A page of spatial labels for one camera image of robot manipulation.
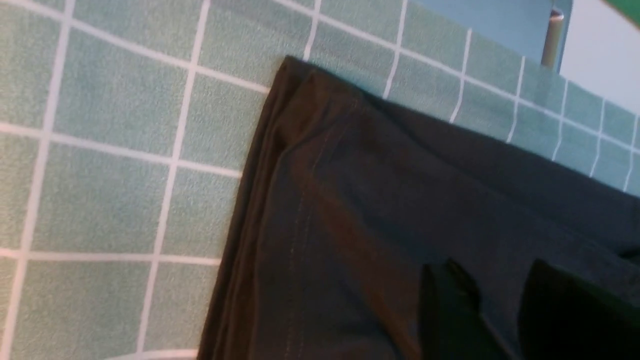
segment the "clothing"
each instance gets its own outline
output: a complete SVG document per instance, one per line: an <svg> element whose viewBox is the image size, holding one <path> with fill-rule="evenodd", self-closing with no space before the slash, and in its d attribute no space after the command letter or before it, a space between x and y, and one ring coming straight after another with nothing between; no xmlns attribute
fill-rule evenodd
<svg viewBox="0 0 640 360"><path fill-rule="evenodd" d="M479 314L481 294L453 261L422 271L419 333L422 358L509 359ZM635 360L640 307L536 260L518 316L523 358Z"/></svg>
<svg viewBox="0 0 640 360"><path fill-rule="evenodd" d="M199 359L419 359L451 258L518 349L535 259L640 304L640 200L287 58L243 172Z"/></svg>

